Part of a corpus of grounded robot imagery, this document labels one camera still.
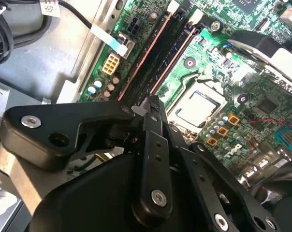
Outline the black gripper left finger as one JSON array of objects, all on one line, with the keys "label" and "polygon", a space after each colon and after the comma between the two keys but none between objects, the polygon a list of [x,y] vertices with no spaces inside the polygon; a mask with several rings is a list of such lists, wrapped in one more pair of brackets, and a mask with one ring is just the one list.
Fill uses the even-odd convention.
[{"label": "black gripper left finger", "polygon": [[119,101],[11,108],[0,126],[0,169],[33,216],[51,191],[69,182],[76,156],[121,146],[123,155],[169,160],[158,101],[151,96],[137,110]]}]

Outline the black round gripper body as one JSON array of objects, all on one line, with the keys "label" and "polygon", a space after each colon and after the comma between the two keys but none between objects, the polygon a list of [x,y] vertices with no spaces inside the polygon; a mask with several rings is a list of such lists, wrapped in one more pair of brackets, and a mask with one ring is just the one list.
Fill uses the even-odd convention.
[{"label": "black round gripper body", "polygon": [[185,174],[167,156],[126,154],[51,191],[31,232],[206,232]]}]

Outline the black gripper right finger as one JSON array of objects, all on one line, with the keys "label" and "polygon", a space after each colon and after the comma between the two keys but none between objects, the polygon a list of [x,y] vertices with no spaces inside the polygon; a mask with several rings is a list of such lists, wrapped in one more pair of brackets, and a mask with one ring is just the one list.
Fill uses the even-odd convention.
[{"label": "black gripper right finger", "polygon": [[162,101],[163,136],[170,162],[179,169],[181,201],[187,204],[197,232],[278,232],[280,226],[232,174],[199,142],[187,145],[167,122]]}]

